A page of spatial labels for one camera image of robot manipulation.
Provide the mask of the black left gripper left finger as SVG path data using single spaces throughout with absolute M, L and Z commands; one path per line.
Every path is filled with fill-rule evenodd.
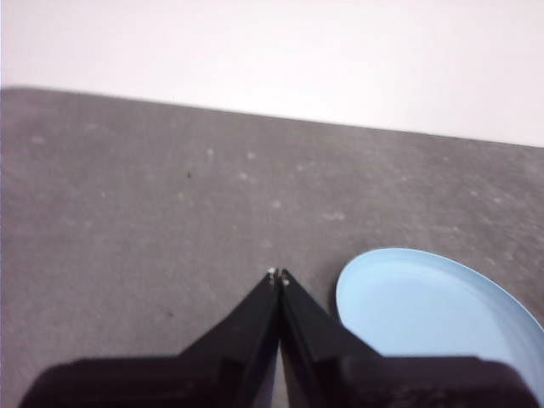
M 179 354 L 76 360 L 43 371 L 23 407 L 248 407 L 277 353 L 276 269 Z

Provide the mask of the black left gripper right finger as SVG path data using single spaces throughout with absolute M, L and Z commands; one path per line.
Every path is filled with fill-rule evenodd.
M 385 357 L 334 320 L 286 269 L 280 340 L 290 396 L 308 407 L 537 407 L 522 377 L 473 356 Z

